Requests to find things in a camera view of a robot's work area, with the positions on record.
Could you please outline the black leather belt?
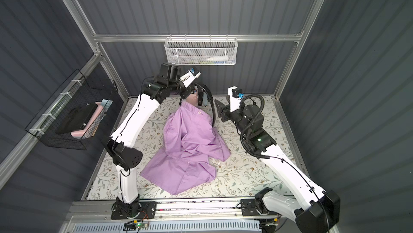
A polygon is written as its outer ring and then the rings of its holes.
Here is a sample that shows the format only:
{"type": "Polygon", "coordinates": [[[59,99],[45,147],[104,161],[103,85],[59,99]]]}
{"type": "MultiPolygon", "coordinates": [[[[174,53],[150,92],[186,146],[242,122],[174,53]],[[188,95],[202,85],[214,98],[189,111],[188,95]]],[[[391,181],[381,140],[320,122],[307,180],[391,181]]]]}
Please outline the black leather belt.
{"type": "Polygon", "coordinates": [[[212,127],[214,127],[215,122],[216,122],[216,114],[215,114],[213,95],[210,89],[205,84],[195,83],[195,86],[197,88],[197,93],[198,93],[198,106],[202,106],[205,99],[211,106],[212,116],[213,116],[212,127]]]}

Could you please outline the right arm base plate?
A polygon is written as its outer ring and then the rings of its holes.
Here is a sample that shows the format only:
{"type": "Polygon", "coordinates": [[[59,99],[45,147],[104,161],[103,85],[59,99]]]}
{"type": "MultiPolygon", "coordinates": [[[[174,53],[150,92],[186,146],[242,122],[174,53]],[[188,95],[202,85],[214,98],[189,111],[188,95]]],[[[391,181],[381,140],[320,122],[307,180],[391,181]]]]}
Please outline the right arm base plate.
{"type": "Polygon", "coordinates": [[[243,216],[281,216],[277,212],[267,210],[263,205],[257,205],[255,199],[241,199],[236,207],[241,210],[243,216]]]}

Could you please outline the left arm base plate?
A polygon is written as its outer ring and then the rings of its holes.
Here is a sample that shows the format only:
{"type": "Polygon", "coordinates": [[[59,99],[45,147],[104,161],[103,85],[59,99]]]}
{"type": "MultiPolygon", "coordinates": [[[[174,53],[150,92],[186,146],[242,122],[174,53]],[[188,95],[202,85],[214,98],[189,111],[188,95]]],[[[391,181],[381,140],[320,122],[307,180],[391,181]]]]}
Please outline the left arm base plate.
{"type": "Polygon", "coordinates": [[[128,205],[123,203],[121,200],[117,199],[111,207],[111,219],[153,219],[155,217],[156,209],[157,203],[155,201],[136,201],[128,205]]]}

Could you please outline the pink handled tool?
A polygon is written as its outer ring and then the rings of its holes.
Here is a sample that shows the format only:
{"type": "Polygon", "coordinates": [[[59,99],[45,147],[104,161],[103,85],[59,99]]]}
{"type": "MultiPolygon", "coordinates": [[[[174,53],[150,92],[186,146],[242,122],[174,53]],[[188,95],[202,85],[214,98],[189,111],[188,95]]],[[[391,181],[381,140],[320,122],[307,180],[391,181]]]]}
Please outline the pink handled tool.
{"type": "Polygon", "coordinates": [[[95,134],[105,111],[104,101],[87,104],[76,109],[71,121],[71,136],[75,139],[88,139],[95,134]]]}

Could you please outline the purple trousers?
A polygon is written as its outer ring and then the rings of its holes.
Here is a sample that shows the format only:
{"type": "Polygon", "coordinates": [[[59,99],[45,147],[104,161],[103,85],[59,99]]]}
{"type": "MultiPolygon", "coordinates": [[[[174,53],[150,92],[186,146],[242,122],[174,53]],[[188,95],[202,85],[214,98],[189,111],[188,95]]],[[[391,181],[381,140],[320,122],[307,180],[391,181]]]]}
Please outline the purple trousers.
{"type": "Polygon", "coordinates": [[[206,112],[183,102],[166,121],[163,147],[140,176],[172,195],[215,180],[209,158],[224,162],[231,152],[212,123],[206,112]]]}

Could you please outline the light blue stapler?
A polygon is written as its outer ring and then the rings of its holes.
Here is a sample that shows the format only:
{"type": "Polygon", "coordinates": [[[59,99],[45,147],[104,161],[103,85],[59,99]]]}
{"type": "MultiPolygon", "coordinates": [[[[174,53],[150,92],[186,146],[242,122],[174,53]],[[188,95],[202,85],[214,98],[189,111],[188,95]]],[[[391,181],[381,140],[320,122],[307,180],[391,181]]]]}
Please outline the light blue stapler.
{"type": "Polygon", "coordinates": [[[209,105],[208,97],[207,97],[206,93],[204,93],[203,97],[202,97],[202,106],[203,107],[208,107],[208,105],[209,105]]]}

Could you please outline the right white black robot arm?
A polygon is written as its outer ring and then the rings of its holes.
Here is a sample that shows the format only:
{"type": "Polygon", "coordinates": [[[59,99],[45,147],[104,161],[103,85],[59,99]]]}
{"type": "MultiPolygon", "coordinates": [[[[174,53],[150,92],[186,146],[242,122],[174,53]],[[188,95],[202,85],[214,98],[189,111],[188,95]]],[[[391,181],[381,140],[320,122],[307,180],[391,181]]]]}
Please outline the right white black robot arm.
{"type": "Polygon", "coordinates": [[[227,100],[213,101],[213,118],[234,124],[245,152],[266,164],[293,195],[291,199],[266,187],[253,199],[241,200],[243,214],[278,214],[294,221],[302,233],[328,233],[339,222],[340,197],[311,181],[264,130],[261,95],[230,94],[227,100]]]}

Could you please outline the white tube in basket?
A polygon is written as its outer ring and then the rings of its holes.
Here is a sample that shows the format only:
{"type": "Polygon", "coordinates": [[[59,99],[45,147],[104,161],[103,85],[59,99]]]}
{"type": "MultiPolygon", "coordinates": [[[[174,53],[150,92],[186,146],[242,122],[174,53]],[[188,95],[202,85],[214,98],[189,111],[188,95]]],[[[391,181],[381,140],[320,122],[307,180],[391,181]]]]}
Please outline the white tube in basket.
{"type": "Polygon", "coordinates": [[[224,56],[213,56],[209,57],[206,59],[207,62],[213,62],[213,63],[225,63],[229,61],[229,57],[224,55],[224,56]]]}

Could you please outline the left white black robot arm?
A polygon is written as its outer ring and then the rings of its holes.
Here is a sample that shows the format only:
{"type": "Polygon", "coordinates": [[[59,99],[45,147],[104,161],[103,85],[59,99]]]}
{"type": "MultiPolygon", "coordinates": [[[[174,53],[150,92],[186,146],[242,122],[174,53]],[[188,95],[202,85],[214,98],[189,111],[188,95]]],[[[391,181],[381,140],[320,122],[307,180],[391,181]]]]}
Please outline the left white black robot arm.
{"type": "Polygon", "coordinates": [[[190,68],[181,75],[178,66],[164,63],[158,75],[142,82],[137,102],[111,134],[105,147],[118,174],[119,192],[112,208],[114,214],[128,219],[140,215],[142,207],[136,179],[143,153],[133,146],[142,128],[161,103],[171,95],[179,95],[182,99],[188,97],[194,91],[195,81],[200,75],[197,68],[190,68]]]}

